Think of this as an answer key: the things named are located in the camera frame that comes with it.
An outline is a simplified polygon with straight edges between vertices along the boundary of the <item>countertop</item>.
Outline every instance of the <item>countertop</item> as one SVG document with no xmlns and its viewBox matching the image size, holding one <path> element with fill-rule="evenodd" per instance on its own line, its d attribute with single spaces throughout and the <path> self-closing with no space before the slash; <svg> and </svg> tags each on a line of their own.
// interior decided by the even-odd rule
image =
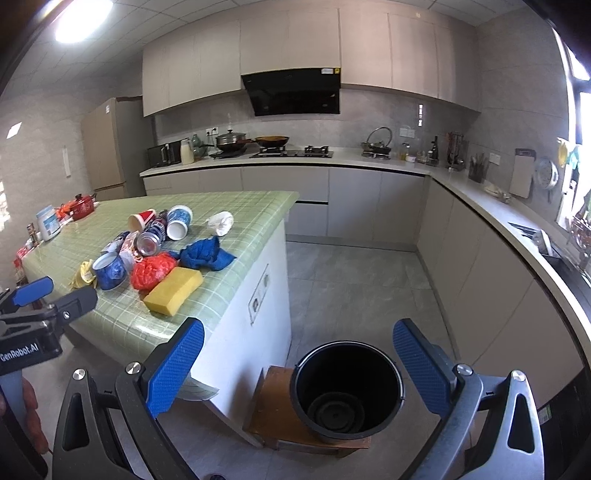
<svg viewBox="0 0 591 480">
<path fill-rule="evenodd" d="M 521 232 L 509 223 L 544 229 L 550 238 L 560 247 L 564 247 L 565 236 L 560 227 L 549 223 L 537 215 L 528 206 L 517 199 L 511 199 L 508 204 L 502 203 L 484 191 L 483 185 L 471 181 L 466 171 L 448 171 L 445 167 L 429 167 L 420 163 L 408 163 L 400 160 L 374 160 L 361 156 L 361 150 L 349 148 L 335 148 L 332 158 L 308 157 L 271 157 L 250 158 L 252 153 L 240 157 L 213 160 L 204 159 L 190 165 L 172 165 L 168 167 L 151 168 L 143 171 L 141 177 L 150 177 L 186 170 L 200 170 L 203 168 L 219 168 L 224 166 L 248 166 L 264 164 L 306 164 L 329 167 L 361 167 L 377 170 L 391 170 L 402 173 L 430 176 L 433 180 L 447 188 L 450 192 L 464 201 L 488 224 L 491 225 L 516 250 L 524 262 L 538 275 L 541 282 L 562 308 L 565 317 L 577 335 L 587 363 L 591 363 L 591 324 L 581 305 L 558 276 L 552 266 L 538 253 L 532 251 Z"/>
<path fill-rule="evenodd" d="M 70 280 L 84 260 L 95 260 L 103 247 L 126 229 L 129 215 L 148 208 L 157 211 L 174 205 L 193 210 L 189 234 L 165 248 L 180 250 L 208 237 L 206 219 L 228 210 L 234 226 L 220 239 L 236 259 L 219 272 L 203 272 L 203 284 L 184 302 L 174 317 L 150 312 L 129 284 L 129 277 L 113 290 L 98 290 L 94 311 L 72 323 L 72 328 L 122 365 L 143 361 L 159 343 L 169 340 L 187 317 L 199 318 L 209 339 L 228 304 L 265 244 L 297 199 L 293 192 L 223 192 L 137 197 L 101 202 L 88 217 L 66 225 L 62 232 L 23 258 L 30 281 L 49 275 L 54 300 L 70 292 Z"/>
</svg>

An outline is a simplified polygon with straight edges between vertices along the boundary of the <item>range hood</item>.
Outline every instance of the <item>range hood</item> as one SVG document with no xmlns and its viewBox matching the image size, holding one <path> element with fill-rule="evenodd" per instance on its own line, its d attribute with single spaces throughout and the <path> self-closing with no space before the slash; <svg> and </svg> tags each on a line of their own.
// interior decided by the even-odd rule
<svg viewBox="0 0 591 480">
<path fill-rule="evenodd" d="M 242 75 L 255 116 L 340 113 L 340 69 L 290 69 Z"/>
</svg>

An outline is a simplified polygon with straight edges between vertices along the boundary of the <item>blue gripper pad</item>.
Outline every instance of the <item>blue gripper pad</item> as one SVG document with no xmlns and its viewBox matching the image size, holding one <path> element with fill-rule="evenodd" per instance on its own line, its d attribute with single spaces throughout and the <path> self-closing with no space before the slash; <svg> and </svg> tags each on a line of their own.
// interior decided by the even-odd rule
<svg viewBox="0 0 591 480">
<path fill-rule="evenodd" d="M 451 360 L 429 343 L 411 319 L 396 322 L 392 342 L 427 409 L 446 416 L 456 386 Z"/>
<path fill-rule="evenodd" d="M 153 418 L 173 404 L 179 388 L 205 341 L 205 329 L 201 321 L 194 319 L 183 337 L 177 341 L 148 382 L 146 406 Z"/>
<path fill-rule="evenodd" d="M 49 277 L 43 277 L 35 280 L 28 285 L 18 287 L 12 297 L 12 302 L 17 307 L 24 307 L 35 300 L 42 299 L 53 291 L 53 280 Z"/>
</svg>

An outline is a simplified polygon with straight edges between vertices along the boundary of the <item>gray tile floor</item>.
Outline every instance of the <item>gray tile floor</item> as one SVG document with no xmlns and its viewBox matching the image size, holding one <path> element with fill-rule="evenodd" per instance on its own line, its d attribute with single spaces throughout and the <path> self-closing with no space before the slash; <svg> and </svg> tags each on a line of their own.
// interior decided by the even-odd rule
<svg viewBox="0 0 591 480">
<path fill-rule="evenodd" d="M 289 366 L 311 348 L 331 340 L 371 343 L 397 360 L 392 325 L 410 317 L 423 334 L 452 354 L 447 330 L 416 254 L 367 248 L 287 244 L 293 341 Z M 116 363 L 91 346 L 74 348 L 27 369 L 37 392 L 43 429 L 53 443 L 61 400 L 72 371 L 119 371 Z M 433 431 L 438 417 L 429 413 L 402 368 L 407 400 L 392 423 L 372 439 L 368 450 L 335 459 L 322 455 L 256 449 L 199 403 L 177 400 L 159 416 L 170 439 L 202 480 L 221 473 L 228 480 L 395 479 L 410 464 Z M 123 425 L 119 415 L 118 427 Z M 135 473 L 147 472 L 129 433 L 121 430 Z"/>
</svg>

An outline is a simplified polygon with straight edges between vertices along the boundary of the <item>black trash bin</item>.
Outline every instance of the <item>black trash bin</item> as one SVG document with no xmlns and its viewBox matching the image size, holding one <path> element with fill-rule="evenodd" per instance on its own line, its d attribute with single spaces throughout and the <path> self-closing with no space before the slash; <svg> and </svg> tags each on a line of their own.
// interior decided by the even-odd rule
<svg viewBox="0 0 591 480">
<path fill-rule="evenodd" d="M 321 345 L 295 366 L 291 404 L 325 442 L 369 437 L 386 428 L 404 402 L 402 376 L 381 350 L 361 342 Z"/>
</svg>

